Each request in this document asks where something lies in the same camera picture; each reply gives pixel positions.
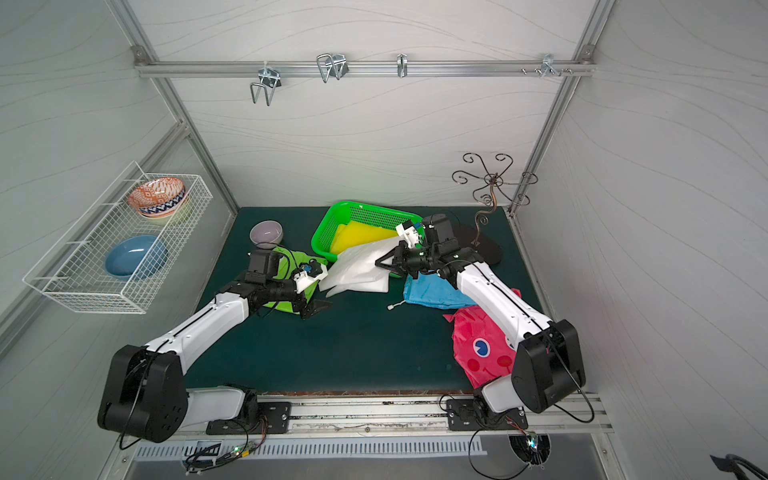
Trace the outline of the white raincoat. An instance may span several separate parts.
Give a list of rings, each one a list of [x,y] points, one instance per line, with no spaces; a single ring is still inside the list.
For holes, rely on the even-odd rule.
[[[399,244],[398,237],[379,240],[349,248],[338,255],[320,281],[319,290],[330,298],[345,291],[387,293],[390,272],[378,267],[375,261]]]

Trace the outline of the yellow raincoat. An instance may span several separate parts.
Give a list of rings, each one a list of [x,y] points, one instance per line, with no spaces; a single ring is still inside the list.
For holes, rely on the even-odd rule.
[[[329,252],[339,255],[350,248],[393,237],[397,237],[395,230],[350,221],[337,227]]]

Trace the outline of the green plastic basket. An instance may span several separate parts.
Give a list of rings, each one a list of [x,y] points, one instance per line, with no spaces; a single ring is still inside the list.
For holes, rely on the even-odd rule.
[[[332,205],[311,239],[313,251],[330,262],[346,250],[397,236],[396,227],[411,221],[419,233],[418,214],[354,201]]]

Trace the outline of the pink bunny raincoat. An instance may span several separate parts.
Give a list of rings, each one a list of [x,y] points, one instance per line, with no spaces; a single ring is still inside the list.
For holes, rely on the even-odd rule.
[[[516,351],[501,328],[474,300],[458,294],[458,309],[444,315],[453,326],[453,357],[471,386],[480,388],[512,373]]]

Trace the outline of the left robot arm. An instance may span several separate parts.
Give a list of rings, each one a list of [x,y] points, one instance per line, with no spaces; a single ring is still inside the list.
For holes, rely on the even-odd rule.
[[[154,443],[198,424],[213,431],[251,432],[260,422],[255,392],[235,386],[190,388],[185,375],[221,337],[266,305],[288,302],[303,319],[329,308],[307,295],[327,276],[327,265],[311,259],[281,278],[282,256],[274,250],[252,251],[248,268],[198,312],[144,345],[119,349],[109,366],[98,426],[121,438]]]

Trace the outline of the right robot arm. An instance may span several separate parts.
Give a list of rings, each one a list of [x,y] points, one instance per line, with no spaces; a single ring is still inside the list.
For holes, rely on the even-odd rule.
[[[501,329],[515,351],[509,375],[481,388],[496,414],[511,409],[541,413],[571,394],[584,395],[586,384],[578,333],[514,294],[472,247],[462,247],[450,220],[436,214],[420,223],[396,226],[398,243],[375,265],[399,276],[436,274],[473,300]]]

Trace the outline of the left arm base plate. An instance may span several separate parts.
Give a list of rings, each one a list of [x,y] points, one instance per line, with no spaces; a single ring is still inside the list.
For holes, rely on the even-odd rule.
[[[290,402],[250,402],[244,405],[233,419],[209,422],[205,433],[211,436],[286,434],[289,430],[291,410]]]

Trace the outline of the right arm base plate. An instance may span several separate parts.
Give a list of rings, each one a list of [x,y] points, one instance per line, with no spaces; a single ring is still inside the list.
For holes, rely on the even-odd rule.
[[[447,397],[440,401],[440,408],[447,415],[450,431],[524,431],[529,428],[523,409],[496,413],[481,398]]]

